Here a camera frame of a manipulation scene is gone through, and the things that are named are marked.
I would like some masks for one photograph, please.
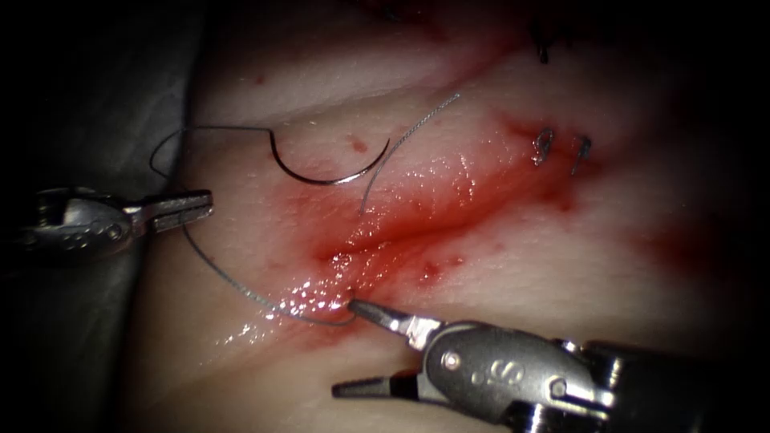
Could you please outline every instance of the blood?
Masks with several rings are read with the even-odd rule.
[[[535,167],[532,140],[544,127],[541,121],[514,119],[490,107],[485,122],[486,129],[502,133],[461,145],[472,151],[443,162],[449,165],[442,165],[443,172],[429,161],[416,169],[432,173],[429,187],[419,176],[378,178],[363,215],[363,186],[286,179],[272,201],[285,209],[286,224],[294,228],[287,241],[302,246],[291,261],[304,273],[293,273],[292,281],[298,282],[286,287],[284,293],[290,294],[281,301],[303,306],[314,318],[338,321],[349,315],[344,305],[353,297],[393,305],[406,293],[429,295],[481,255],[505,251],[506,245],[494,239],[487,240],[486,249],[464,246],[479,227],[504,221],[515,230],[527,223],[521,213],[533,207],[567,217],[582,210],[575,197],[582,178],[569,174],[576,156],[572,131],[555,127],[548,159]],[[592,164],[601,166],[600,158]],[[326,338],[314,334],[312,345],[331,344],[357,329],[319,331]]]
[[[351,147],[353,148],[353,150],[355,152],[357,152],[357,153],[366,153],[367,150],[369,150],[369,147],[366,145],[366,143],[361,141],[361,139],[359,139],[358,137],[348,136],[347,139],[348,139],[348,141],[350,141]]]

